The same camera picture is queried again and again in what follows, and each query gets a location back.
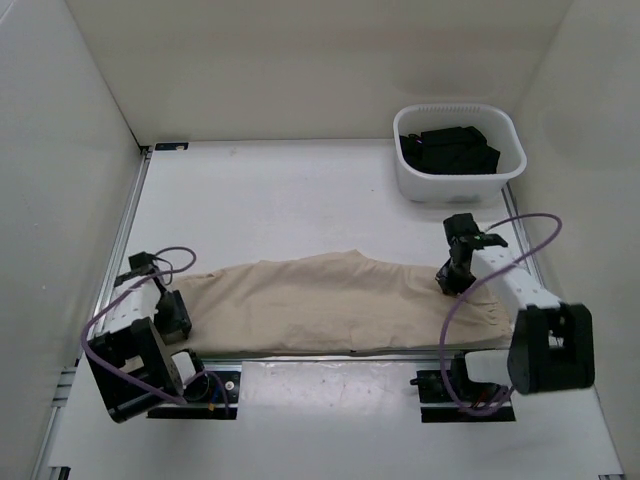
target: white plastic bin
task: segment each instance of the white plastic bin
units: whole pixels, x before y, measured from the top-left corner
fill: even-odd
[[[400,135],[449,127],[476,127],[489,146],[500,151],[495,175],[429,175],[411,168],[400,148]],[[509,115],[490,105],[434,103],[403,108],[393,121],[396,175],[402,194],[417,202],[477,202],[495,197],[527,166],[516,129]]]

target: white wall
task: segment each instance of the white wall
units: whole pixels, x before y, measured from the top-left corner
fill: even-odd
[[[68,0],[143,144],[390,138],[403,107],[511,110],[571,0]]]
[[[521,210],[566,223],[542,254],[546,277],[593,313],[598,394],[640,475],[640,2],[576,0],[515,121]],[[546,226],[530,227],[541,240]]]
[[[13,2],[0,19],[3,480],[28,478],[139,161],[64,1]]]

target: beige cloth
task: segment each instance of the beige cloth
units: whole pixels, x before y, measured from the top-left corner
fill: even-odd
[[[436,271],[379,262],[354,250],[179,277],[173,286],[193,330],[172,349],[216,355],[432,348],[455,301],[441,293]],[[482,288],[458,310],[447,343],[510,335],[505,310]]]

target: robotic arm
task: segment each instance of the robotic arm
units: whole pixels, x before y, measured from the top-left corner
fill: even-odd
[[[468,379],[529,394],[588,388],[595,377],[591,314],[567,305],[522,267],[514,265],[507,242],[481,232],[469,213],[444,221],[450,259],[436,275],[446,295],[466,291],[476,278],[496,274],[488,287],[515,320],[509,350],[481,350],[464,357]],[[561,343],[550,345],[553,336]]]

